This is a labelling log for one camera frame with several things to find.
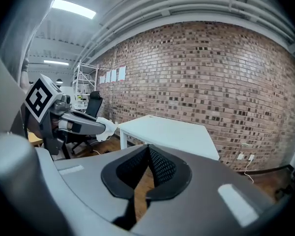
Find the white table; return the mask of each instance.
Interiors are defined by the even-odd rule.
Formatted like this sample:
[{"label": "white table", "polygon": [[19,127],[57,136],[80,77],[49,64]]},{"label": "white table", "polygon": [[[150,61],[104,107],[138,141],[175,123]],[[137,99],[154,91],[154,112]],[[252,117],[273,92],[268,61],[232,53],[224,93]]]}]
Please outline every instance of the white table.
[{"label": "white table", "polygon": [[202,125],[144,116],[121,123],[118,127],[121,149],[127,148],[126,135],[129,135],[146,144],[175,148],[214,160],[220,158],[207,129]]}]

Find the red brick wall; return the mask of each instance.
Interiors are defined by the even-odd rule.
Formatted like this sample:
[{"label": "red brick wall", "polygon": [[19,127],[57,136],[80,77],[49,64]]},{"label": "red brick wall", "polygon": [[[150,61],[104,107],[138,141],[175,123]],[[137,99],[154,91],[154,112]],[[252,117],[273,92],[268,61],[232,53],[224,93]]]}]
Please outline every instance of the red brick wall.
[{"label": "red brick wall", "polygon": [[[140,33],[93,64],[126,65],[124,82],[99,84],[99,116],[119,123],[156,115],[204,125],[221,161],[244,170],[289,164],[295,150],[295,59],[241,27],[179,23]],[[249,147],[240,148],[241,143]],[[235,160],[243,152],[243,160]]]}]

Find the office chair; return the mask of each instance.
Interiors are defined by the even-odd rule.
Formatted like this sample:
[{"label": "office chair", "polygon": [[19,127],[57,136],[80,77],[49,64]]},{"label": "office chair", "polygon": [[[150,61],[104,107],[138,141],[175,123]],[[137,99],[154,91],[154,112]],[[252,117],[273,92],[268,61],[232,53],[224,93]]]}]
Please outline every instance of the office chair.
[{"label": "office chair", "polygon": [[[102,105],[103,98],[100,97],[99,91],[93,91],[89,95],[88,107],[85,113],[89,116],[96,118],[97,113]],[[94,140],[95,138],[92,136],[85,136],[85,135],[75,135],[75,134],[68,134],[65,143],[76,143],[75,146],[72,148],[72,153],[75,154],[74,149],[79,146],[81,143],[85,143],[88,147],[90,152],[93,152],[93,148],[91,144],[88,142],[89,140]]]}]

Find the ceiling light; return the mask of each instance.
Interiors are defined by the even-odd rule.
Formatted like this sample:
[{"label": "ceiling light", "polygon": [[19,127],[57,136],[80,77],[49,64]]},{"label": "ceiling light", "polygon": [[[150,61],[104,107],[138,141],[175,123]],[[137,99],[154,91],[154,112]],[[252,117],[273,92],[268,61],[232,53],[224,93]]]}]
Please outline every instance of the ceiling light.
[{"label": "ceiling light", "polygon": [[59,62],[59,61],[52,61],[52,60],[44,60],[44,63],[58,64],[58,65],[69,65],[69,63]]},{"label": "ceiling light", "polygon": [[96,14],[95,11],[64,0],[55,0],[52,8],[70,11],[90,19],[93,19]]}]

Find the desk leg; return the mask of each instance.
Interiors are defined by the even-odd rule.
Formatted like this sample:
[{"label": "desk leg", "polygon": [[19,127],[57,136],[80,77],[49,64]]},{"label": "desk leg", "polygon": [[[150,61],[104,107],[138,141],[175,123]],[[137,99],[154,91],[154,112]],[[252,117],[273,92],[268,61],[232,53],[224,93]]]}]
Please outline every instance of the desk leg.
[{"label": "desk leg", "polygon": [[122,130],[120,130],[120,148],[127,148],[127,136]]}]

